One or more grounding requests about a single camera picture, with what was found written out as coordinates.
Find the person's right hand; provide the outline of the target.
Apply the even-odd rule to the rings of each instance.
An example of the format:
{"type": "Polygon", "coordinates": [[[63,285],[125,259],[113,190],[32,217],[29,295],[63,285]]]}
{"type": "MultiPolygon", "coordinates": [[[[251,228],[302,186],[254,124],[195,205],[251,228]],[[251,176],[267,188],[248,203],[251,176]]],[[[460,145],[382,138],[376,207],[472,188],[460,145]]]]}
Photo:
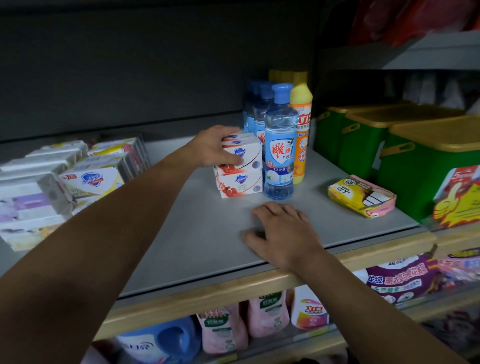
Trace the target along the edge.
{"type": "Polygon", "coordinates": [[[300,215],[305,213],[301,210],[295,208],[294,221],[284,221],[271,217],[271,202],[268,202],[252,209],[251,215],[261,222],[263,234],[270,243],[269,255],[258,257],[276,268],[303,277],[327,257],[314,228],[303,229],[300,215]]]}

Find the person's right forearm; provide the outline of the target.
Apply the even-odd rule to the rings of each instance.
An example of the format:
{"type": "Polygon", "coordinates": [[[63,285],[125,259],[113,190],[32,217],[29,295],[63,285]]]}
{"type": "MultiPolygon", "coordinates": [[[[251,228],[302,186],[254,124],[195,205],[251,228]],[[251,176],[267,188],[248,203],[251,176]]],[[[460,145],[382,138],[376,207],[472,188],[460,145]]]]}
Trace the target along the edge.
{"type": "Polygon", "coordinates": [[[331,254],[299,255],[288,269],[317,295],[360,364],[469,364],[331,254]]]}

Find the pink purple bag package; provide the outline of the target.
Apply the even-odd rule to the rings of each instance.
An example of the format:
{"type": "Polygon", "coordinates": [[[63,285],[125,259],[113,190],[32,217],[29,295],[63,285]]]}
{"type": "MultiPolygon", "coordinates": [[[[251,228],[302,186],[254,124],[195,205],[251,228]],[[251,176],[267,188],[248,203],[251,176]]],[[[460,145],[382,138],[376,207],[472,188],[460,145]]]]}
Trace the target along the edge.
{"type": "Polygon", "coordinates": [[[480,283],[480,247],[458,251],[436,259],[439,289],[480,283]]]}

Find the green bin with gold lid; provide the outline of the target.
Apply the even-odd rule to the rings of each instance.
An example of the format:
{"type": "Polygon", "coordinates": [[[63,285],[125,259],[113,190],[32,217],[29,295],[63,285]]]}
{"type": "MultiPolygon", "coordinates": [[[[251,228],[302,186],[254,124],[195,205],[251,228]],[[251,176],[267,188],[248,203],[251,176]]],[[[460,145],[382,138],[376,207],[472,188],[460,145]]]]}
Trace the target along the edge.
{"type": "Polygon", "coordinates": [[[395,124],[381,150],[377,183],[417,222],[432,223],[433,199],[450,170],[480,165],[480,116],[395,124]]]}
{"type": "Polygon", "coordinates": [[[460,109],[413,103],[349,109],[341,125],[337,165],[347,174],[375,182],[381,164],[380,152],[391,126],[464,114],[460,109]]]}
{"type": "Polygon", "coordinates": [[[408,105],[410,101],[381,98],[367,103],[336,103],[320,107],[316,118],[313,149],[315,152],[337,165],[341,145],[342,123],[346,113],[356,109],[384,109],[397,105],[408,105]]]}

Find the red plastic bags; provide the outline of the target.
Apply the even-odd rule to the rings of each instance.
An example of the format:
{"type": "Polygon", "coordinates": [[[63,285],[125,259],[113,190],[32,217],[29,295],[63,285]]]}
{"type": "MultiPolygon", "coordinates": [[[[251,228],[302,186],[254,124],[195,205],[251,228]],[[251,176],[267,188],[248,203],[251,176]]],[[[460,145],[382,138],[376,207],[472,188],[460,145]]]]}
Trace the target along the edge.
{"type": "Polygon", "coordinates": [[[430,34],[480,29],[480,0],[359,0],[347,45],[398,47],[430,34]]]}

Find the person's left forearm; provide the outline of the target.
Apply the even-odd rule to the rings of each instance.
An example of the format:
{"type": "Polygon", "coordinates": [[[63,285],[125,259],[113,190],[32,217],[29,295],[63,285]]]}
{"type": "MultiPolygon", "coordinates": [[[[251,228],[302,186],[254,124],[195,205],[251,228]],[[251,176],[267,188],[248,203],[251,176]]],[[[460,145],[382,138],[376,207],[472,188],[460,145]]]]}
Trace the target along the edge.
{"type": "Polygon", "coordinates": [[[80,364],[202,165],[183,147],[61,225],[0,277],[0,364],[80,364]]]}

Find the white red soap box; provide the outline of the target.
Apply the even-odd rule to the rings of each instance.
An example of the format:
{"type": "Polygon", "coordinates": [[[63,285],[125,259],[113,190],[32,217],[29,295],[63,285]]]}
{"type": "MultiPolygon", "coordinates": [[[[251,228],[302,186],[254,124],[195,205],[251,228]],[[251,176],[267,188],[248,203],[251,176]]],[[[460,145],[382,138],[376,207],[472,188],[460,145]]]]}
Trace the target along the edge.
{"type": "Polygon", "coordinates": [[[232,155],[242,158],[238,165],[219,165],[214,170],[218,175],[229,175],[245,173],[248,171],[259,171],[262,167],[262,143],[253,136],[222,142],[222,148],[232,155]]]}
{"type": "Polygon", "coordinates": [[[222,174],[218,168],[213,170],[222,199],[252,195],[263,191],[263,169],[261,168],[232,174],[222,174]]]}
{"type": "Polygon", "coordinates": [[[222,138],[222,144],[241,144],[244,139],[251,137],[251,133],[233,133],[222,138]]]}

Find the pink refill pouch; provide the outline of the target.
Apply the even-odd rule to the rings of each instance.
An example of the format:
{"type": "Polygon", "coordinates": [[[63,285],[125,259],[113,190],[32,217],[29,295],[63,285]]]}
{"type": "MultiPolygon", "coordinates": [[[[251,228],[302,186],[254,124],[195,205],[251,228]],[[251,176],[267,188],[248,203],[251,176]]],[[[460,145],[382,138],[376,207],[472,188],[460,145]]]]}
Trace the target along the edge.
{"type": "Polygon", "coordinates": [[[239,303],[200,312],[196,317],[201,325],[205,353],[223,355],[248,348],[249,336],[239,303]]]}
{"type": "Polygon", "coordinates": [[[290,323],[287,291],[279,291],[248,300],[247,329],[252,338],[264,338],[284,330],[290,323]]]}

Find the row of white packages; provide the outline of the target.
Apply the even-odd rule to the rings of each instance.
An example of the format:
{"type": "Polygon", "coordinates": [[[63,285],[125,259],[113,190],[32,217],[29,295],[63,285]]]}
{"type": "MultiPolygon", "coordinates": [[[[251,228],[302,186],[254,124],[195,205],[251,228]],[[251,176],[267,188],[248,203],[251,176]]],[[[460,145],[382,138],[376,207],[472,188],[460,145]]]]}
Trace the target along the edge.
{"type": "Polygon", "coordinates": [[[480,70],[398,70],[384,83],[386,97],[480,116],[480,70]]]}

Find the purple white bag package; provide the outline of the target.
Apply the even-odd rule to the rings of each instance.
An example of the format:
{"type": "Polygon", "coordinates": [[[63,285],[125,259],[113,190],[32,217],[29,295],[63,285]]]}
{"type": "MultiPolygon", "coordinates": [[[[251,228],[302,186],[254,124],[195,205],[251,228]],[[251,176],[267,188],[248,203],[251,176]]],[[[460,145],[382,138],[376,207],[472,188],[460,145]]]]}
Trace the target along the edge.
{"type": "Polygon", "coordinates": [[[354,271],[369,288],[393,305],[431,292],[439,274],[437,259],[425,254],[354,271]]]}

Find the yellow thumb promo sign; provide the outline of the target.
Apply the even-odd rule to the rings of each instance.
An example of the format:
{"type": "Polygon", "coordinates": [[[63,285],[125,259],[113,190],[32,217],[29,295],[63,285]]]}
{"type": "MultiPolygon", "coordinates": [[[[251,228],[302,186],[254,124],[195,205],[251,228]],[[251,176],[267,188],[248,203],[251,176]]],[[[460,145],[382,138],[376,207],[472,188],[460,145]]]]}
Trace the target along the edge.
{"type": "Polygon", "coordinates": [[[480,222],[480,165],[451,169],[433,202],[433,231],[480,222]]]}

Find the blue laundry detergent jug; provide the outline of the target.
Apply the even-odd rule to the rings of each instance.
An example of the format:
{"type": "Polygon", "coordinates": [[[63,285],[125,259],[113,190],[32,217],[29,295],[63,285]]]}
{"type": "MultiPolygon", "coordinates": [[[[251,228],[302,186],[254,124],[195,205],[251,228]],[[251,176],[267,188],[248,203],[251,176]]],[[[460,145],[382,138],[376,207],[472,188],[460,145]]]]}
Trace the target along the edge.
{"type": "Polygon", "coordinates": [[[191,316],[151,325],[116,336],[137,364],[186,364],[199,354],[201,331],[191,316]]]}

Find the white orange refill pouch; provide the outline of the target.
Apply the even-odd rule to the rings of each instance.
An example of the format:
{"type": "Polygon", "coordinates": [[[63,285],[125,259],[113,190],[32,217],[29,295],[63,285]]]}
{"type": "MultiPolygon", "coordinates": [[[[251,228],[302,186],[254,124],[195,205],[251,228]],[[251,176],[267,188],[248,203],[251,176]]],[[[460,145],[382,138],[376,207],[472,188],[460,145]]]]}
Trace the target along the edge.
{"type": "Polygon", "coordinates": [[[329,326],[329,315],[320,299],[308,287],[302,285],[293,289],[290,322],[297,329],[312,331],[329,326]]]}

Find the rows of assorted soap packs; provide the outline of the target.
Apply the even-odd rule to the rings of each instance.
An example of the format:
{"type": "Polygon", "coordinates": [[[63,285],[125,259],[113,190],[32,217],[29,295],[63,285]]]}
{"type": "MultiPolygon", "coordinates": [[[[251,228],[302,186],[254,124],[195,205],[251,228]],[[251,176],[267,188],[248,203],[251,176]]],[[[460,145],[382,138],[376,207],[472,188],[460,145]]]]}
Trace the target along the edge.
{"type": "Polygon", "coordinates": [[[144,172],[127,138],[47,144],[0,164],[0,241],[13,252],[29,251],[144,172]]]}

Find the yellow pink soap packet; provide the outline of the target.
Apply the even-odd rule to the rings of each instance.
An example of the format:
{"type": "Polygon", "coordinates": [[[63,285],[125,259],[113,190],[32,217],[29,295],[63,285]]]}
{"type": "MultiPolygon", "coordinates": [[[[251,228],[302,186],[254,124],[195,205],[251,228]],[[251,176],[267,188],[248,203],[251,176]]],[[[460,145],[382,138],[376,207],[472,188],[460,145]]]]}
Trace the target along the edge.
{"type": "Polygon", "coordinates": [[[397,196],[387,189],[350,175],[328,187],[328,197],[366,217],[387,215],[396,205],[397,196]]]}

